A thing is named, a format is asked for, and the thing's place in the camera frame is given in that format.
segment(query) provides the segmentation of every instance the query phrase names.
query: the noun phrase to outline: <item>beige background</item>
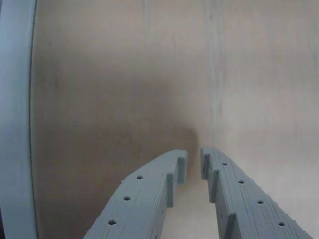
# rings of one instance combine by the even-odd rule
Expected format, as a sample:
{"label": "beige background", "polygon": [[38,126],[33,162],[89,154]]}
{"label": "beige background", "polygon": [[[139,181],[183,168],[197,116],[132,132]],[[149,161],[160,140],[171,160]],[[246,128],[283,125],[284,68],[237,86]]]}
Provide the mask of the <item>beige background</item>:
{"label": "beige background", "polygon": [[199,149],[219,147],[319,238],[318,0],[38,0],[31,80],[40,239],[79,239],[174,148],[162,239],[218,238]]}

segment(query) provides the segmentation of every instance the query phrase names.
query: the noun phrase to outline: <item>mounting hole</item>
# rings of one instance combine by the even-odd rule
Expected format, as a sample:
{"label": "mounting hole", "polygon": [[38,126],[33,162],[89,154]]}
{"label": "mounting hole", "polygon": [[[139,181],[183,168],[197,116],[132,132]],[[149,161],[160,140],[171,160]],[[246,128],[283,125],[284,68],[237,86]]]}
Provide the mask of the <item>mounting hole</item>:
{"label": "mounting hole", "polygon": [[116,224],[116,221],[114,219],[109,220],[109,225],[114,225]]}

